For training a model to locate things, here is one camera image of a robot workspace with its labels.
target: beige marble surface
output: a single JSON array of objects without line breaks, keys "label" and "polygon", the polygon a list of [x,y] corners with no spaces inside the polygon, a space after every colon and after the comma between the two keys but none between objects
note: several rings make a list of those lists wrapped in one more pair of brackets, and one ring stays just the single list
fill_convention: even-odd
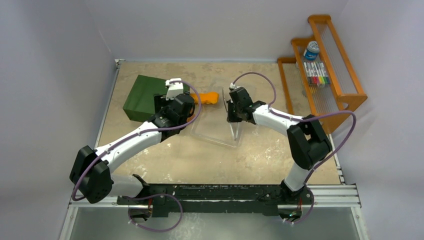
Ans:
[{"label": "beige marble surface", "polygon": [[[99,146],[120,138],[141,124],[130,121],[122,110],[137,75],[161,79],[182,78],[200,91],[206,91],[206,86],[213,80],[225,80],[229,85],[237,76],[249,71],[262,73],[272,80],[277,89],[277,101],[273,107],[286,111],[277,64],[123,62]],[[256,88],[256,100],[272,100],[272,89],[261,77],[247,75],[238,83]],[[295,99],[302,98],[301,89],[298,94]],[[301,114],[309,112],[306,101],[294,104]],[[244,124],[240,145],[235,148],[196,138],[191,135],[191,128],[188,126],[179,135],[140,152],[114,173],[138,174],[150,183],[279,184],[293,164],[287,138],[266,127]],[[329,160],[321,166],[309,182],[340,184],[334,161]]]}]

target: black mounting base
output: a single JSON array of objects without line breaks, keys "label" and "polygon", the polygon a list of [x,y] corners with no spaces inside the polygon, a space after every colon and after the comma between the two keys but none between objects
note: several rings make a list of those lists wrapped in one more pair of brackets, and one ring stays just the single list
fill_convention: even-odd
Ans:
[{"label": "black mounting base", "polygon": [[[312,193],[306,187],[295,195],[287,196],[279,184],[149,184],[138,198],[154,194],[175,196],[185,213],[258,213],[264,216],[288,217],[296,209],[280,209],[279,205],[297,206],[312,203]],[[133,200],[118,197],[118,205],[147,205],[148,200]],[[152,202],[152,217],[167,217],[168,213],[179,213],[178,204],[170,197],[155,197]]]}]

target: green box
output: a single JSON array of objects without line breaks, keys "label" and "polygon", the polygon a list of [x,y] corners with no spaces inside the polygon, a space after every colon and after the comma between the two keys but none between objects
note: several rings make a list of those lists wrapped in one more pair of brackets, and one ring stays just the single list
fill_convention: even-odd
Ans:
[{"label": "green box", "polygon": [[[131,121],[144,122],[155,114],[155,94],[165,95],[165,79],[138,75],[122,107]],[[184,91],[189,87],[184,84]]]}]

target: cable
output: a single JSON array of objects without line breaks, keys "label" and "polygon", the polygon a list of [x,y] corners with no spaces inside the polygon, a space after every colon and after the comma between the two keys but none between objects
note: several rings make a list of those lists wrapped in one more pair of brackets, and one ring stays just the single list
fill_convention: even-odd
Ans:
[{"label": "cable", "polygon": [[[183,83],[183,84],[189,86],[193,90],[193,92],[196,94],[197,99],[200,99],[200,95],[199,95],[198,91],[190,83],[188,83],[186,81],[183,81],[183,80],[175,80],[175,81],[171,81],[169,83],[170,84],[173,84],[173,83]],[[120,146],[121,144],[125,143],[126,141],[128,141],[128,140],[130,140],[130,139],[132,139],[134,137],[140,136],[142,134],[145,134],[145,133],[156,132],[156,131],[157,132],[160,132],[160,131],[171,131],[171,130],[177,130],[177,129],[185,128],[186,126],[192,124],[198,118],[201,109],[202,109],[202,103],[200,101],[198,101],[198,111],[197,111],[197,114],[189,122],[186,122],[186,123],[184,123],[182,125],[179,125],[179,126],[173,126],[173,127],[145,129],[145,130],[142,130],[140,132],[136,132],[134,134],[131,134],[131,135],[129,135],[129,136],[127,136],[127,137],[125,137],[125,138],[117,141],[115,144],[113,144],[112,146],[110,146],[106,151],[100,153],[90,163],[90,165],[88,165],[88,167],[84,170],[84,172],[82,172],[81,176],[79,177],[78,181],[75,184],[75,187],[73,188],[72,195],[71,195],[72,200],[74,200],[75,202],[77,202],[77,201],[83,200],[85,198],[85,196],[82,196],[82,197],[77,198],[76,197],[77,191],[80,188],[80,185],[83,182],[83,179],[87,175],[87,173],[92,169],[92,167],[97,163],[97,161],[99,161],[102,157],[104,157],[108,152],[110,152],[111,150],[117,148],[118,146]]]},{"label": "cable", "polygon": [[131,214],[130,214],[130,210],[131,209],[128,209],[128,218],[129,218],[129,222],[128,223],[132,223],[132,224],[134,224],[135,226],[137,226],[139,228],[142,228],[144,230],[151,231],[151,232],[154,232],[154,233],[164,233],[164,232],[168,232],[168,231],[176,228],[178,226],[178,224],[180,224],[181,219],[183,219],[183,206],[181,205],[181,202],[178,201],[178,199],[176,197],[174,197],[173,195],[166,194],[166,193],[159,193],[159,194],[154,194],[154,195],[151,195],[151,196],[140,197],[140,198],[132,198],[131,197],[131,199],[132,200],[136,200],[136,201],[141,201],[141,200],[146,200],[146,199],[150,199],[150,198],[154,198],[154,197],[159,197],[159,196],[170,197],[173,200],[175,200],[175,202],[178,204],[179,211],[180,211],[179,212],[179,218],[178,218],[178,221],[173,226],[171,226],[169,228],[165,228],[165,229],[155,229],[155,228],[151,228],[151,227],[148,227],[148,226],[140,225],[140,224],[138,224],[136,221],[134,221],[131,218]]},{"label": "cable", "polygon": [[[306,184],[307,184],[307,182],[308,182],[308,180],[309,180],[309,178],[312,176],[312,174],[314,173],[314,171],[319,167],[319,166],[321,166],[322,164],[324,164],[328,159],[330,159],[332,156],[334,156],[334,154],[336,154],[342,147],[343,147],[343,145],[346,143],[346,141],[349,139],[349,137],[351,136],[351,134],[352,134],[352,132],[354,131],[354,129],[355,129],[355,126],[356,126],[356,124],[357,124],[357,117],[356,117],[356,115],[355,115],[355,113],[353,112],[353,111],[350,111],[350,110],[340,110],[340,111],[336,111],[336,112],[331,112],[331,113],[327,113],[327,114],[324,114],[324,115],[321,115],[321,116],[315,116],[315,117],[311,117],[311,118],[307,118],[307,119],[302,119],[302,118],[290,118],[290,117],[288,117],[288,116],[286,116],[286,115],[282,115],[282,114],[279,114],[279,113],[277,113],[277,112],[275,112],[272,108],[271,108],[271,105],[273,104],[273,103],[275,103],[275,101],[277,100],[277,91],[276,91],[276,87],[274,86],[274,84],[271,82],[271,80],[268,78],[268,77],[266,77],[265,75],[263,75],[263,74],[261,74],[261,73],[259,73],[259,72],[255,72],[255,71],[249,71],[249,72],[245,72],[245,73],[243,73],[242,75],[240,75],[240,76],[238,76],[233,82],[232,82],[232,84],[233,85],[235,85],[236,84],[236,82],[241,78],[241,77],[243,77],[243,76],[246,76],[246,75],[249,75],[249,74],[255,74],[255,75],[259,75],[259,76],[261,76],[261,77],[263,77],[264,79],[266,79],[267,81],[268,81],[268,83],[271,85],[271,87],[272,87],[272,91],[274,92],[274,98],[272,99],[272,101],[270,102],[270,103],[268,103],[268,109],[269,109],[269,112],[270,113],[272,113],[272,114],[274,114],[275,116],[278,116],[278,117],[281,117],[281,118],[284,118],[284,119],[288,119],[288,120],[293,120],[293,121],[297,121],[297,122],[300,122],[300,123],[308,123],[308,122],[312,122],[312,121],[315,121],[315,120],[320,120],[320,119],[323,119],[323,118],[327,118],[327,117],[331,117],[331,116],[335,116],[335,115],[340,115],[340,114],[350,114],[350,115],[352,115],[352,119],[353,119],[353,121],[352,121],[352,126],[350,127],[350,129],[349,129],[349,132],[346,134],[346,136],[344,137],[344,139],[343,139],[343,141],[341,141],[341,143],[326,157],[326,158],[324,158],[324,160],[322,160],[322,161],[320,161],[320,162],[318,162],[317,164],[315,164],[313,167],[312,167],[312,169],[311,169],[311,171],[309,172],[309,174],[308,174],[308,176],[306,177],[306,179],[305,179],[305,181],[304,181],[304,184],[305,184],[305,187],[307,188],[307,189],[309,189],[307,186],[306,186]],[[314,204],[315,204],[315,198],[314,198],[314,195],[312,194],[312,204],[310,205],[310,208],[309,208],[309,210],[307,211],[307,213],[305,214],[305,216],[304,217],[302,217],[301,219],[299,219],[299,220],[297,220],[295,223],[300,223],[300,222],[302,222],[306,217],[308,217],[309,216],[309,214],[312,212],[312,209],[313,209],[313,207],[314,207]]]}]

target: orange object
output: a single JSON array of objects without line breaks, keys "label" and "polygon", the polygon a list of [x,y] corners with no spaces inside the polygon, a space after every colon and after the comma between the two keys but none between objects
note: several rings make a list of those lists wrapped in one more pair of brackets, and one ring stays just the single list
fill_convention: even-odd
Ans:
[{"label": "orange object", "polygon": [[[220,95],[217,92],[211,91],[208,93],[199,93],[201,104],[216,104]],[[194,99],[194,103],[199,102],[198,96],[195,93],[190,93],[190,96]]]}]

